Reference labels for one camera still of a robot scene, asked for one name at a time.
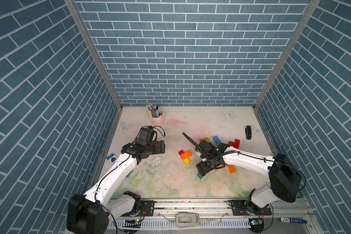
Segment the tiled wall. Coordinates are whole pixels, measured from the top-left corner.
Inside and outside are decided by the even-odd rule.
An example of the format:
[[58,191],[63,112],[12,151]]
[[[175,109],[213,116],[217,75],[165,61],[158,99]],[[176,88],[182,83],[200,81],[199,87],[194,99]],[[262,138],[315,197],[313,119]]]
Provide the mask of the tiled wall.
[[324,233],[351,233],[351,0],[321,0],[259,108]]
[[308,0],[77,0],[124,105],[253,105]]
[[0,0],[0,234],[63,233],[115,112],[63,0]]

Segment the blue marker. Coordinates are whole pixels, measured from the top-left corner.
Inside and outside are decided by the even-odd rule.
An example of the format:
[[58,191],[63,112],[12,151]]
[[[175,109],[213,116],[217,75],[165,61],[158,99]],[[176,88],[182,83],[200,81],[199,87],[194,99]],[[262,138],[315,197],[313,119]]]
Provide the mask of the blue marker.
[[290,218],[278,218],[281,223],[307,223],[306,220],[303,219],[290,219]]

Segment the white robotic arm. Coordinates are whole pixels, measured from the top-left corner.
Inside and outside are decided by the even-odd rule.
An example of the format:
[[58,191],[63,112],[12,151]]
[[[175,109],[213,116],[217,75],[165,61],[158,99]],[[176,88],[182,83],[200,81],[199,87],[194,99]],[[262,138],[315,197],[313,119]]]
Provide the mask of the white robotic arm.
[[250,213],[255,214],[261,210],[260,208],[279,199],[287,202],[295,201],[301,181],[300,171],[285,155],[278,154],[276,157],[257,155],[223,143],[215,147],[205,140],[197,144],[185,133],[183,135],[195,146],[197,154],[202,159],[197,164],[200,175],[205,176],[209,171],[229,164],[255,171],[270,181],[261,188],[251,191],[246,201],[246,208]]
[[101,234],[108,227],[109,213],[113,217],[125,213],[136,215],[140,207],[139,195],[126,191],[119,199],[109,200],[142,159],[160,153],[165,153],[164,141],[157,141],[154,127],[142,127],[135,140],[122,147],[107,173],[82,196],[75,194],[69,201],[66,228],[76,234]]
[[[269,180],[269,169],[273,165],[274,158],[272,156],[263,156],[245,151],[239,151],[234,147],[228,147],[225,152],[231,152],[222,158],[226,164],[239,166],[263,175]],[[279,198],[270,188],[270,183],[266,183],[261,188],[255,190],[251,194],[251,201],[260,208],[267,204],[278,200]]]
[[[104,233],[109,223],[107,211],[113,217],[125,213],[129,215],[138,213],[139,195],[127,191],[119,199],[110,201],[110,198],[142,159],[151,154],[165,153],[164,141],[156,141],[155,134],[157,133],[154,127],[142,127],[134,142],[122,147],[122,154],[107,173],[82,196],[77,194],[73,196],[68,205],[66,227],[69,231],[76,234]],[[186,134],[183,135],[195,145],[195,150],[202,159],[197,164],[198,172],[202,176],[229,164],[255,171],[270,181],[261,188],[251,191],[245,201],[245,209],[249,213],[258,215],[263,207],[278,199],[295,201],[301,177],[285,155],[278,154],[276,157],[257,155],[223,143],[215,147],[205,140],[196,144]]]
[[116,162],[105,173],[105,175],[94,186],[92,186],[91,189],[84,193],[86,196],[85,198],[92,202],[100,201],[103,206],[107,206],[113,193],[123,179],[125,179],[125,177],[137,166],[136,160],[136,158],[128,153],[120,154]]

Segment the floral tablecloth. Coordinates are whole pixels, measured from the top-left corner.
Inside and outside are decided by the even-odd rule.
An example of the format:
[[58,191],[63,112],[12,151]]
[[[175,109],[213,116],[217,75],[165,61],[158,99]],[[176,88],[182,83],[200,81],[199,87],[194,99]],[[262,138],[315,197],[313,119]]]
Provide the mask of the floral tablecloth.
[[[166,151],[142,160],[123,180],[112,198],[130,190],[144,198],[182,197],[247,197],[253,188],[266,183],[265,177],[245,168],[235,166],[236,172],[227,168],[209,172],[202,179],[197,177],[193,145],[182,135],[185,132],[196,142],[200,138],[219,136],[223,143],[235,138],[241,140],[240,149],[262,155],[272,155],[256,117],[250,107],[164,107]],[[109,153],[119,155],[121,148],[131,142],[141,126],[151,125],[146,107],[125,107],[113,137]],[[244,128],[250,125],[252,139],[246,140]],[[190,150],[190,164],[185,165],[178,151]],[[112,166],[105,162],[103,175]]]

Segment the pen holder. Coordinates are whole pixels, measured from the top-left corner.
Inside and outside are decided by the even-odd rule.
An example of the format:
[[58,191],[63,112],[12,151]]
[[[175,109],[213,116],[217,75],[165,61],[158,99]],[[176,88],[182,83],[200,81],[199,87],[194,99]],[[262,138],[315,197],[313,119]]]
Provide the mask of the pen holder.
[[165,121],[164,113],[162,112],[161,109],[158,109],[158,112],[160,117],[155,118],[151,116],[153,126],[162,126],[164,124],[164,121]]

